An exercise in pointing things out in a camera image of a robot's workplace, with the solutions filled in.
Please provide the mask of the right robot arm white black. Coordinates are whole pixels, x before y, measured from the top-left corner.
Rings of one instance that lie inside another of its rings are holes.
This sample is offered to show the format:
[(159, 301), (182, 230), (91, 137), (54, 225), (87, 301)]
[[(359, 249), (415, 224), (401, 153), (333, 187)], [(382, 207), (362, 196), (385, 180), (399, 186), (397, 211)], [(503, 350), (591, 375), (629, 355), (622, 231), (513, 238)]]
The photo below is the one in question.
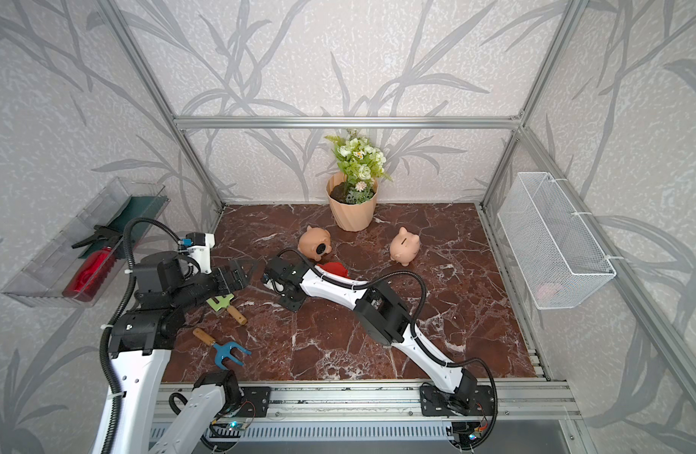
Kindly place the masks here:
[[(418, 313), (427, 300), (427, 287), (415, 272), (390, 272), (373, 281), (348, 279), (298, 255), (292, 264), (282, 257), (270, 259), (261, 278), (265, 287), (280, 296), (279, 304), (292, 312), (305, 300), (322, 298), (353, 311), (370, 338), (395, 348), (429, 377), (419, 388), (424, 416), (497, 416), (497, 387), (482, 359), (452, 361), (417, 327)], [(420, 289), (415, 313), (391, 288), (394, 277), (414, 279)]]

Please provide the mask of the beige piggy bank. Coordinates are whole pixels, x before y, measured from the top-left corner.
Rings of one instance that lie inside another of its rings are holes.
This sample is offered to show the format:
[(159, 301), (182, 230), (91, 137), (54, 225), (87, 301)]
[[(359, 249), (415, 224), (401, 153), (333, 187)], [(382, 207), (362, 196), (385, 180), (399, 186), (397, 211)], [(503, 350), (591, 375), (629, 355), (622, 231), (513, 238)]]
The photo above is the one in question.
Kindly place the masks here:
[(324, 255), (332, 252), (331, 234), (323, 228), (308, 226), (298, 241), (298, 251), (320, 262)]
[(398, 234), (391, 241), (390, 257), (402, 266), (406, 267), (416, 259), (421, 247), (420, 236), (409, 232), (405, 227), (399, 229)]

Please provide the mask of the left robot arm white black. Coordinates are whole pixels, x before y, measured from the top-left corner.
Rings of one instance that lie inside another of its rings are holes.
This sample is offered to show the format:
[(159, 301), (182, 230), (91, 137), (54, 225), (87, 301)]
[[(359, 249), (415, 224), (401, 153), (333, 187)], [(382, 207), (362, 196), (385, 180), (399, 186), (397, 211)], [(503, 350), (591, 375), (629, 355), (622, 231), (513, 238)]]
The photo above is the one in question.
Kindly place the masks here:
[[(170, 251), (134, 258), (132, 230), (152, 225), (175, 242)], [(95, 453), (146, 453), (161, 380), (177, 335), (191, 311), (245, 289), (238, 261), (214, 268), (213, 235), (180, 238), (161, 221), (136, 218), (123, 230), (121, 250), (129, 281), (113, 316), (102, 325), (99, 363), (108, 395), (92, 448)]]

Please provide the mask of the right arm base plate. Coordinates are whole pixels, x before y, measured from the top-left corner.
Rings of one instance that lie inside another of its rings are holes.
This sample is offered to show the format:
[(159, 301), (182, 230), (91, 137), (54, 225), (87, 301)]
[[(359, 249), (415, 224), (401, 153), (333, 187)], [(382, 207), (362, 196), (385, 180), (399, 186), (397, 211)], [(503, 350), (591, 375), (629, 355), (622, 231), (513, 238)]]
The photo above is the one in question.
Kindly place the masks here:
[(467, 399), (439, 391), (434, 385), (423, 383), (419, 388), (423, 416), (483, 416), (495, 414), (497, 398), (490, 385), (480, 385)]

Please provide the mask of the red piggy bank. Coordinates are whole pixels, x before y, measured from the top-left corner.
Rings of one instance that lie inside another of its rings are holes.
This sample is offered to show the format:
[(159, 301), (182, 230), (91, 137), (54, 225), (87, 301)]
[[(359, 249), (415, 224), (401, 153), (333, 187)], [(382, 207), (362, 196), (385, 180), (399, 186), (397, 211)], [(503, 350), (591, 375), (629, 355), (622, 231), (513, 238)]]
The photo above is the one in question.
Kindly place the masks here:
[(323, 264), (318, 264), (318, 267), (323, 271), (329, 272), (330, 274), (335, 274), (336, 276), (340, 276), (343, 278), (349, 277), (348, 270), (342, 264), (340, 264), (340, 262), (327, 262)]

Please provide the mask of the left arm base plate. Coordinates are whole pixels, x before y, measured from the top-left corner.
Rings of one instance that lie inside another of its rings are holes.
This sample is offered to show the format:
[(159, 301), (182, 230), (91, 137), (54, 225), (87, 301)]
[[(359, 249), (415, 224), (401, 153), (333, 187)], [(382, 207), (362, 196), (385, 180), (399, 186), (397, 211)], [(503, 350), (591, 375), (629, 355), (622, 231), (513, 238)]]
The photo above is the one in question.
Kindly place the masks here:
[(272, 388), (268, 386), (248, 386), (241, 389), (242, 403), (235, 413), (237, 418), (265, 418), (270, 406)]

